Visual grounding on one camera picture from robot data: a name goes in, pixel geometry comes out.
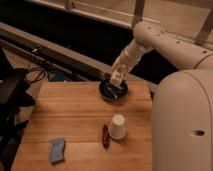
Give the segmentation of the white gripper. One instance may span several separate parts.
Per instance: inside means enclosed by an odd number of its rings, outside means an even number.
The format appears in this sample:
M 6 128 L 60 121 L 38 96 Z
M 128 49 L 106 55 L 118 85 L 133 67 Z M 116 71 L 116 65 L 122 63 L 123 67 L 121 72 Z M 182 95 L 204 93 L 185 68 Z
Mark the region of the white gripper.
M 120 78 L 120 73 L 117 70 L 120 65 L 124 65 L 125 71 L 121 73 L 121 80 L 123 81 L 140 59 L 141 55 L 130 55 L 126 50 L 123 50 L 112 65 L 112 77 Z

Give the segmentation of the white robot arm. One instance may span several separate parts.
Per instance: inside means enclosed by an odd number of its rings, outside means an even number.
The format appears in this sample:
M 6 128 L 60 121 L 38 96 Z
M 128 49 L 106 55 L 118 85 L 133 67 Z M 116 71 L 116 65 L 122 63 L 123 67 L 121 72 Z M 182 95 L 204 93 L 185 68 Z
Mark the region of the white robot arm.
M 178 70 L 157 86 L 152 106 L 152 170 L 213 171 L 213 50 L 140 22 L 113 64 L 118 87 L 144 54 L 156 50 Z

